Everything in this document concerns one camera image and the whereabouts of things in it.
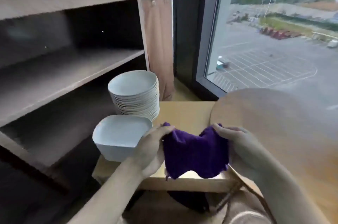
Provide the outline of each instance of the round table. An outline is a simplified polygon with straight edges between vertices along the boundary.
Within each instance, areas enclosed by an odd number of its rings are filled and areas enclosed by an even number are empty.
[[[239,126],[296,177],[332,223],[338,223],[338,119],[332,111],[288,93],[248,88],[228,93],[210,123]]]

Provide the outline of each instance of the glass pane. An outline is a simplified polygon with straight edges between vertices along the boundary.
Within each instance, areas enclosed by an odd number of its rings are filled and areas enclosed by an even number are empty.
[[[338,108],[338,0],[220,0],[206,78]]]

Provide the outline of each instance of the person's left hand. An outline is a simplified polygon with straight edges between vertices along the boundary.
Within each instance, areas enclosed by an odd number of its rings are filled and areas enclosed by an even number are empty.
[[[135,147],[134,159],[144,178],[153,175],[164,162],[162,137],[173,131],[173,126],[161,126],[151,128]]]

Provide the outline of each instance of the forearm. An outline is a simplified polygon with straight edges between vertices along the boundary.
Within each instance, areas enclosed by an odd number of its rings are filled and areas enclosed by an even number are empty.
[[[139,167],[127,158],[69,223],[115,224],[142,179]]]
[[[255,180],[278,224],[329,223],[292,174],[270,158]]]

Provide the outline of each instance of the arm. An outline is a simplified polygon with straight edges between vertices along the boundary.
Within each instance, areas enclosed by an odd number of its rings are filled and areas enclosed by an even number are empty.
[[[141,181],[154,174],[164,161],[161,138],[173,127],[154,127],[69,224],[116,223]]]
[[[329,223],[292,174],[254,135],[237,127],[213,127],[221,137],[230,140],[231,165],[256,183],[278,224]]]

